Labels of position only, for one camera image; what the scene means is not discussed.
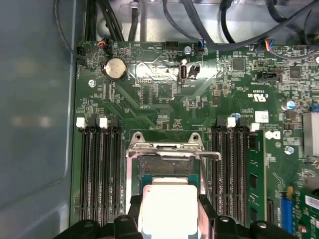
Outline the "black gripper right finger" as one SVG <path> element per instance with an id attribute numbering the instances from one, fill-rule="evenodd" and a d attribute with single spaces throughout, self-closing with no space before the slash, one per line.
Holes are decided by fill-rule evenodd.
<path id="1" fill-rule="evenodd" d="M 296 238 L 296 236 L 267 221 L 254 221 L 249 227 L 244 227 L 230 216 L 219 216 L 205 195 L 199 196 L 199 230 L 202 239 Z"/>

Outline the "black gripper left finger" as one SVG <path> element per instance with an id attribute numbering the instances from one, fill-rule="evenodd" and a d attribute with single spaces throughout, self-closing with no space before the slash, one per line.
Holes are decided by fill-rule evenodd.
<path id="1" fill-rule="evenodd" d="M 94 220 L 82 220 L 61 232 L 56 239 L 142 239 L 138 230 L 138 217 L 142 196 L 132 196 L 127 215 L 117 216 L 111 223 L 100 226 Z"/>

